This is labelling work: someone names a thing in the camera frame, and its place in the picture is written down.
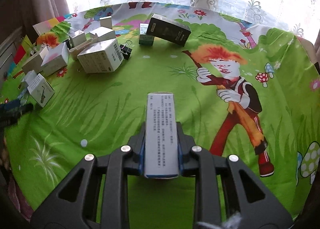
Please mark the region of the white saxophone print box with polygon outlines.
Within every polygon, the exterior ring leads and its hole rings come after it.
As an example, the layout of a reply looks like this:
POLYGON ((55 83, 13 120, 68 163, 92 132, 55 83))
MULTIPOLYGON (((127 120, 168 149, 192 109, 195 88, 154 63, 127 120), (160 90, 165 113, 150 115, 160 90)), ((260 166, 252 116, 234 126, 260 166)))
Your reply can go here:
POLYGON ((28 85, 27 89, 30 96, 42 108, 47 105, 55 93, 53 87, 41 74, 37 74, 28 85))

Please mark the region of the beige kraft box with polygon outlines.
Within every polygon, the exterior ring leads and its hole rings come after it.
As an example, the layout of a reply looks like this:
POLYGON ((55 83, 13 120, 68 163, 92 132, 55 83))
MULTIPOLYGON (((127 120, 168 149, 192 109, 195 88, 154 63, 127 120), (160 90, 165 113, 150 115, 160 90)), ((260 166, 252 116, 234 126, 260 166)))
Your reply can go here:
POLYGON ((31 56, 22 66, 22 70, 25 74, 28 74, 30 71, 34 71, 35 73, 40 73, 42 71, 42 63, 46 55, 48 54, 48 48, 45 46, 41 48, 40 51, 36 52, 33 56, 31 56))

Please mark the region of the white box pink flower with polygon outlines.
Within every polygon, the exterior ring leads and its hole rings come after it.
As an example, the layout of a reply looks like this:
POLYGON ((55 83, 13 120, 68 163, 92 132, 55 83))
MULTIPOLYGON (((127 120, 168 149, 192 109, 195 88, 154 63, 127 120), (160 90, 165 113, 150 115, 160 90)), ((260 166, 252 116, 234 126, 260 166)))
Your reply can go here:
POLYGON ((68 57, 69 53, 67 45, 65 43, 60 43, 57 47, 48 51, 48 54, 45 56, 41 65, 42 72, 45 76, 50 76, 61 68, 66 67, 68 57))

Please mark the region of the white plastic tray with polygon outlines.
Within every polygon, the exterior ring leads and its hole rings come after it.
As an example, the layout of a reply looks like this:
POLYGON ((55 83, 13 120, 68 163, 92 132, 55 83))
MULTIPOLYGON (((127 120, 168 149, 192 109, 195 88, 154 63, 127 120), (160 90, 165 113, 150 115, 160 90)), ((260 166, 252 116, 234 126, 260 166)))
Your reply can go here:
POLYGON ((83 42, 82 44, 79 44, 78 46, 72 48, 72 49, 69 49, 68 52, 70 54, 70 56, 72 57, 72 59, 74 61, 77 61, 78 60, 78 55, 84 50, 86 49, 88 46, 94 44, 94 43, 97 43, 98 41, 98 36, 97 34, 95 34, 93 36, 93 38, 90 38, 88 40, 86 40, 85 42, 83 42))

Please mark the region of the white text medicine box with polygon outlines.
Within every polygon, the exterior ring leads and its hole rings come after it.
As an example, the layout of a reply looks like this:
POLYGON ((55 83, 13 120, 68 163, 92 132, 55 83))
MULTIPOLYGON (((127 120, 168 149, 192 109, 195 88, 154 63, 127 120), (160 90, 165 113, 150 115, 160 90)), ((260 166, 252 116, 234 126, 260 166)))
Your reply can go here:
POLYGON ((144 176, 176 178, 178 140, 175 103, 172 93, 149 93, 145 122, 144 176))

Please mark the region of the white orange medicine box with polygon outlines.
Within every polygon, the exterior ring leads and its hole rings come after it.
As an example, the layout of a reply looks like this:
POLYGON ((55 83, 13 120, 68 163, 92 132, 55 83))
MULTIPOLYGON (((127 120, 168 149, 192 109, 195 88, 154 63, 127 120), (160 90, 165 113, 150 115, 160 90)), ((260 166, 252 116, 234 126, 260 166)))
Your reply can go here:
POLYGON ((69 40, 72 48, 86 42, 85 32, 82 30, 77 30, 69 34, 69 40))

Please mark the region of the large white barcode box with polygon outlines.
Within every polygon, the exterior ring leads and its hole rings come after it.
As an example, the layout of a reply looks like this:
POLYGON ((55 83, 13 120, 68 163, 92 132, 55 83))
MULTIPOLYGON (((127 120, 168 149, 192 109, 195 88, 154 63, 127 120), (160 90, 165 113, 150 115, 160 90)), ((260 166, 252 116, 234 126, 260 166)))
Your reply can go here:
POLYGON ((117 39, 93 43, 78 56, 87 74, 115 72, 123 61, 117 39))

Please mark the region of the white grey text box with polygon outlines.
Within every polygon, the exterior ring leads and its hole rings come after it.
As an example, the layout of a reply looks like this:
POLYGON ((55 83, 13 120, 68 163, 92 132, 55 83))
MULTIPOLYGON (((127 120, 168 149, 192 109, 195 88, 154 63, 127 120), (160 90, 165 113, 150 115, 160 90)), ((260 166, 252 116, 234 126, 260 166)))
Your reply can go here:
POLYGON ((90 38, 97 39, 98 42, 111 40, 116 38, 116 33, 113 29, 106 27, 98 27, 89 32, 90 38))

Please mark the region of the black binder clip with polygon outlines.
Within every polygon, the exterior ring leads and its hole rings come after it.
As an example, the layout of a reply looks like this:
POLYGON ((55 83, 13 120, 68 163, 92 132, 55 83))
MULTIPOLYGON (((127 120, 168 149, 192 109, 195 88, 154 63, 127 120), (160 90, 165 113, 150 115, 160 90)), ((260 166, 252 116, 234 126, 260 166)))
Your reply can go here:
POLYGON ((119 45, 120 51, 121 51, 124 59, 126 59, 126 60, 128 60, 130 58, 131 53, 132 53, 132 49, 130 48, 131 45, 132 45, 131 40, 126 40, 125 44, 119 45))

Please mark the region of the small white box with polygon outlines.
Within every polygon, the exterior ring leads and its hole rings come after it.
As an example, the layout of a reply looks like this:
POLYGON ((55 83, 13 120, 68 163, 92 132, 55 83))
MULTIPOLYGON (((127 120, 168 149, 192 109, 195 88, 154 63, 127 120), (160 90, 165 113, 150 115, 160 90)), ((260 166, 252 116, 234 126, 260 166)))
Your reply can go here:
POLYGON ((101 27, 105 27, 105 28, 108 28, 108 29, 112 29, 113 28, 112 17, 111 16, 101 17, 99 19, 99 22, 100 22, 100 26, 101 27))

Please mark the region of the teal green box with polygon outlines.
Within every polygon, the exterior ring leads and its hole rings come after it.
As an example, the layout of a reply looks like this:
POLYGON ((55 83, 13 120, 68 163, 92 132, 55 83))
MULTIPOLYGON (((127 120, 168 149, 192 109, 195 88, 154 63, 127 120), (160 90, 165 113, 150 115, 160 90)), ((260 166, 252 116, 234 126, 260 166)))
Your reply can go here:
POLYGON ((141 23, 139 25, 139 44, 144 46, 152 46, 154 37, 146 33, 147 29, 148 29, 147 23, 141 23))

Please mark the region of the black rectangular box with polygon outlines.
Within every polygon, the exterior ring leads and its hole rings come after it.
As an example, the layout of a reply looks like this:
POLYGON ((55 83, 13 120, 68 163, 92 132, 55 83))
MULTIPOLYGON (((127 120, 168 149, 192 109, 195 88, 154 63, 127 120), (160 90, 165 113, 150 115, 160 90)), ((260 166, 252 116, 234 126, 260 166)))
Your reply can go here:
POLYGON ((165 16, 152 14, 146 34, 172 42, 179 46, 185 46, 191 34, 191 29, 188 26, 165 16))

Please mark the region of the green cartoon bedsheet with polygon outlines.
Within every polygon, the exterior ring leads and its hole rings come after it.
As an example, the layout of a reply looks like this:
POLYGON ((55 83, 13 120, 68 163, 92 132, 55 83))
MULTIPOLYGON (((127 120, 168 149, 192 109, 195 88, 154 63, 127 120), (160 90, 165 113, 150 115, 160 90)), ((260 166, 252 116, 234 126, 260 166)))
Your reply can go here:
POLYGON ((99 27, 104 16, 112 17, 120 44, 132 42, 130 58, 112 74, 86 74, 69 59, 48 77, 55 90, 48 105, 35 107, 4 133, 8 150, 2 156, 10 167, 5 191, 23 219, 30 219, 84 154, 107 154, 137 133, 149 92, 174 93, 176 118, 197 144, 238 154, 257 172, 263 158, 255 155, 247 132, 227 118, 216 86, 197 81, 196 66, 183 53, 202 45, 211 57, 240 60, 231 98, 247 93, 246 108, 267 139, 267 157, 274 165, 274 174, 263 182, 297 218, 311 198, 319 162, 319 73, 302 39, 213 11, 144 2, 58 18, 36 44, 55 47, 68 32, 99 27), (184 48, 159 38, 151 46, 138 43, 139 25, 154 13, 191 29, 184 48))

